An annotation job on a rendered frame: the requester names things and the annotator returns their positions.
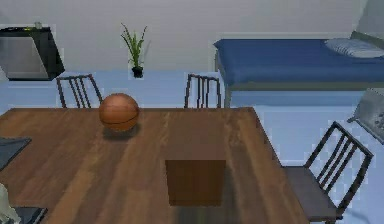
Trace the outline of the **striped grey pillow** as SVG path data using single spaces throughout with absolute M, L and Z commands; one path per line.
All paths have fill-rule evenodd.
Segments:
M 355 58 L 378 58 L 384 56 L 384 49 L 373 44 L 348 38 L 333 38 L 325 41 L 325 45 L 339 54 Z

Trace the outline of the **brown wooden table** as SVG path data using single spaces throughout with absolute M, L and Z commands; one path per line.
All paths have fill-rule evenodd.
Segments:
M 0 136 L 32 139 L 0 182 L 42 224 L 309 224 L 252 108 L 144 109 L 125 133 L 94 109 L 14 108 Z M 166 154 L 189 145 L 223 148 L 220 206 L 169 204 Z

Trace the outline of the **brown wooden box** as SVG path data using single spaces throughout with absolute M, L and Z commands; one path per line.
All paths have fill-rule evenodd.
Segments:
M 169 204 L 216 207 L 222 204 L 226 157 L 220 146 L 178 146 L 165 157 Z

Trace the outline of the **green house plant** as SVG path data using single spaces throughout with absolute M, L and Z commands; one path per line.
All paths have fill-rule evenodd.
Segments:
M 140 35 L 136 31 L 130 32 L 125 24 L 122 24 L 124 31 L 121 34 L 130 54 L 128 63 L 131 65 L 131 71 L 135 78 L 143 77 L 143 61 L 141 60 L 141 52 L 144 43 L 144 37 L 147 27 L 144 27 Z

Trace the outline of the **pale green statue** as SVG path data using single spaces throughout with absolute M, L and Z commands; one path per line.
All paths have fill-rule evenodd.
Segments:
M 0 221 L 5 224 L 9 220 L 12 220 L 14 224 L 21 222 L 16 210 L 10 206 L 7 188 L 0 183 Z

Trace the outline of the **dark grey laptop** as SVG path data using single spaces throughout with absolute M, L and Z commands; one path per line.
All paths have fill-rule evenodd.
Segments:
M 30 142 L 29 137 L 0 137 L 0 171 L 2 171 Z

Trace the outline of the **grey flat object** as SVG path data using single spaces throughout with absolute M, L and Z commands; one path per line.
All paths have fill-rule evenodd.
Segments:
M 384 88 L 368 88 L 347 122 L 357 122 L 384 145 Z

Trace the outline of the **dark slatted chair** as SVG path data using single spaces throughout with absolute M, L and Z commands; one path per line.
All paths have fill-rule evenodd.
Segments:
M 341 136 L 320 173 L 315 175 L 310 167 L 314 164 L 335 131 L 339 131 Z M 341 202 L 335 205 L 329 193 L 357 152 L 363 154 L 364 159 L 348 191 L 343 196 Z M 368 148 L 340 123 L 334 121 L 303 165 L 283 166 L 289 183 L 308 221 L 336 224 L 338 220 L 342 220 L 344 212 L 365 179 L 373 157 L 373 153 Z
M 191 93 L 191 84 L 192 80 L 197 80 L 197 99 L 196 107 L 197 108 L 208 108 L 209 107 L 209 93 L 210 93 L 210 83 L 215 82 L 216 86 L 216 107 L 221 108 L 221 87 L 220 80 L 216 77 L 211 76 L 202 76 L 194 73 L 189 73 L 187 76 L 186 88 L 185 88 L 185 97 L 184 97 L 184 107 L 189 107 L 189 97 Z
M 88 79 L 90 81 L 90 83 L 92 84 L 99 103 L 103 102 L 103 97 L 101 95 L 101 92 L 100 92 L 100 90 L 97 86 L 97 83 L 96 83 L 92 74 L 57 77 L 56 78 L 56 84 L 57 84 L 57 89 L 58 89 L 58 93 L 59 93 L 59 99 L 61 102 L 61 106 L 63 108 L 66 108 L 67 104 L 66 104 L 66 100 L 65 100 L 65 96 L 64 96 L 62 81 L 68 82 L 78 108 L 91 108 L 91 103 L 90 103 L 88 93 L 87 93 L 87 90 L 85 87 L 85 80 L 86 79 Z

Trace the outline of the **black cabinet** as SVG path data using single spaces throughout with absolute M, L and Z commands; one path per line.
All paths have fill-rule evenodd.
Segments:
M 50 27 L 0 29 L 0 68 L 9 81 L 52 81 L 65 71 Z

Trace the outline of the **dark grey flat book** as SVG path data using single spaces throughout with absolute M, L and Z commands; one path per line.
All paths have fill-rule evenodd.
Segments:
M 21 218 L 20 224 L 40 224 L 48 211 L 40 207 L 16 207 L 15 210 Z

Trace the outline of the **blue bed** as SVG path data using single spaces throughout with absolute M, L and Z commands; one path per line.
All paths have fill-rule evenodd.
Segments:
M 216 68 L 224 105 L 237 91 L 357 91 L 384 87 L 384 53 L 359 58 L 333 50 L 328 39 L 220 39 Z

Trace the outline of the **orange basketball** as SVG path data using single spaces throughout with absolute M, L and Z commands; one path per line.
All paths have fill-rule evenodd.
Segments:
M 128 131 L 138 122 L 139 106 L 129 95 L 114 93 L 107 96 L 99 106 L 99 120 L 115 131 Z

